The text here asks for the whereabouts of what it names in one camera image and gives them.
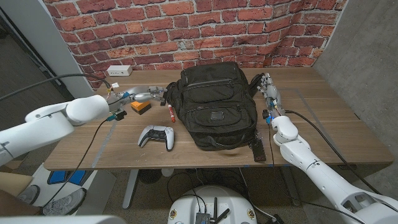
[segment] game controller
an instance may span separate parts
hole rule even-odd
[[[148,139],[164,140],[166,150],[171,151],[174,145],[174,130],[171,127],[148,125],[138,139],[138,146],[144,147]]]

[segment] concrete wall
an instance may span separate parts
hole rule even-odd
[[[398,2],[349,0],[314,68],[398,158]],[[398,162],[359,172],[382,194],[398,199]],[[337,170],[358,187],[349,172]],[[325,202],[318,197],[313,201]],[[305,206],[310,223],[339,223],[336,213]]]
[[[81,73],[42,0],[0,0],[0,6],[57,75]],[[75,98],[93,94],[83,77],[64,78],[63,82]]]

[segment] backpack handle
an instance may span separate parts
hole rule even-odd
[[[217,147],[219,149],[234,149],[234,148],[240,146],[244,142],[244,140],[246,138],[246,134],[244,134],[242,136],[242,139],[238,143],[229,145],[229,146],[217,143],[216,140],[211,136],[207,136],[207,138],[210,140],[211,145],[213,145],[214,147]]]

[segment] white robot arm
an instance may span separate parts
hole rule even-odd
[[[127,113],[123,106],[127,103],[148,100],[164,100],[160,94],[163,87],[137,86],[125,92],[109,91],[107,99],[95,95],[65,103],[41,107],[30,112],[26,123],[0,131],[0,166],[13,158],[39,147],[51,144],[71,134],[75,126],[107,118],[120,120]]]
[[[310,145],[298,132],[280,102],[280,93],[269,74],[263,76],[262,88],[266,99],[274,142],[280,146],[280,153],[289,163],[305,172],[312,182],[333,204],[334,208],[351,215],[366,224],[395,223],[398,219],[398,201],[383,195],[368,192],[351,185],[332,168],[322,162],[311,151]],[[346,223],[360,223],[342,215]]]

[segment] white power strip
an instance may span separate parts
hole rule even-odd
[[[106,70],[109,76],[129,76],[132,73],[130,65],[111,65]]]

